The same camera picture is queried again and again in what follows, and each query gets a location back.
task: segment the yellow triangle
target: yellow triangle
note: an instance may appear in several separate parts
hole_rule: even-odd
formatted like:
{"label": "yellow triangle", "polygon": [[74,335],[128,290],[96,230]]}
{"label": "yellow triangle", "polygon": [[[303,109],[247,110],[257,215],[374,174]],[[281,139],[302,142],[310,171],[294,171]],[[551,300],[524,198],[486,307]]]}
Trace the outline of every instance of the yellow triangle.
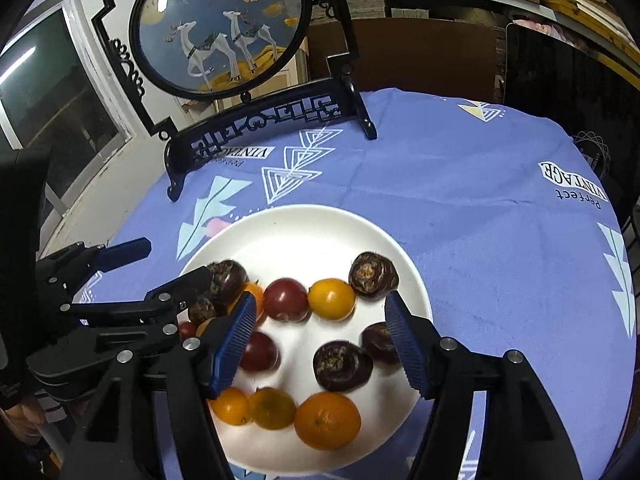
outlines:
{"label": "yellow triangle", "polygon": [[482,108],[478,106],[467,106],[467,105],[458,105],[465,112],[469,112],[471,115],[477,117],[478,119],[484,121],[484,114],[482,113]]}

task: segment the round painting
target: round painting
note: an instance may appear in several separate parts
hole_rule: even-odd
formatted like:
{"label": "round painting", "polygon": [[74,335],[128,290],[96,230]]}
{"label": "round painting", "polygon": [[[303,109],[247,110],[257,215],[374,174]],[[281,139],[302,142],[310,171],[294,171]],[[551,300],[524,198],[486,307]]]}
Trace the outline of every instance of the round painting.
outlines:
{"label": "round painting", "polygon": [[245,92],[289,61],[310,0],[137,0],[130,43],[149,80],[174,95]]}

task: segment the silver rivet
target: silver rivet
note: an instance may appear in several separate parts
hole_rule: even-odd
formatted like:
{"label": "silver rivet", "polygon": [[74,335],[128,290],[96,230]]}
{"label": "silver rivet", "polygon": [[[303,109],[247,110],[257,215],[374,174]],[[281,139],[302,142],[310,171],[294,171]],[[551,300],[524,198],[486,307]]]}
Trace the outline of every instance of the silver rivet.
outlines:
{"label": "silver rivet", "polygon": [[517,350],[509,350],[509,352],[507,352],[507,359],[514,364],[520,364],[524,361],[524,355]]}
{"label": "silver rivet", "polygon": [[185,350],[195,350],[198,346],[200,346],[200,340],[197,337],[190,337],[182,342]]}
{"label": "silver rivet", "polygon": [[123,350],[118,354],[117,359],[121,363],[127,363],[131,361],[132,357],[133,357],[133,352],[131,350]]}
{"label": "silver rivet", "polygon": [[440,340],[440,347],[444,350],[455,350],[458,348],[458,342],[452,337],[443,337]]}

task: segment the tablecloth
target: tablecloth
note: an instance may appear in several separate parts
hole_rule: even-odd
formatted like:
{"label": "tablecloth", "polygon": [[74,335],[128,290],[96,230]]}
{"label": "tablecloth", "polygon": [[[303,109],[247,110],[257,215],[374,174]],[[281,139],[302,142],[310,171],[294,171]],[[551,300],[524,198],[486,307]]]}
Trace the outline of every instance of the tablecloth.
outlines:
{"label": "tablecloth", "polygon": [[[585,480],[597,479],[623,426],[636,345],[624,243],[600,183],[552,121],[396,89],[364,101],[378,140],[366,140],[356,121],[284,123],[235,139],[225,156],[187,176],[176,203],[163,176],[111,240],[147,237],[150,256],[94,276],[83,301],[141,299],[177,276],[209,237],[253,212],[291,203],[346,209],[409,254],[442,335],[472,351],[526,354]],[[483,401],[476,394],[459,480],[475,477]],[[405,478],[430,409],[420,400],[376,452],[313,479]],[[167,478],[180,478],[167,432],[160,446]]]}

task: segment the oval black frame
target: oval black frame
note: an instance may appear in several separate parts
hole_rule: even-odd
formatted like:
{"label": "oval black frame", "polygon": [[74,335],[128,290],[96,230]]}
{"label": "oval black frame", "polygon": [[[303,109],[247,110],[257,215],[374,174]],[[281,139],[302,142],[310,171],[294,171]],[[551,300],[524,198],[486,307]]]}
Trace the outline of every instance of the oval black frame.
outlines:
{"label": "oval black frame", "polygon": [[300,6],[300,20],[298,21],[298,28],[293,35],[289,46],[285,49],[278,60],[271,65],[267,70],[257,75],[253,79],[247,81],[244,84],[238,85],[235,88],[224,90],[222,92],[190,92],[185,88],[172,84],[169,80],[162,77],[146,59],[146,56],[142,53],[142,46],[140,45],[140,14],[142,13],[142,7],[146,0],[136,0],[131,9],[131,15],[129,17],[129,46],[131,53],[133,54],[138,67],[142,73],[146,76],[149,82],[157,86],[159,89],[178,97],[185,99],[193,99],[195,101],[211,101],[212,99],[224,99],[226,97],[232,97],[236,95],[249,92],[255,87],[261,85],[274,75],[276,75],[283,67],[296,55],[296,52],[300,48],[300,45],[305,39],[306,31],[311,22],[311,0],[301,0]]}

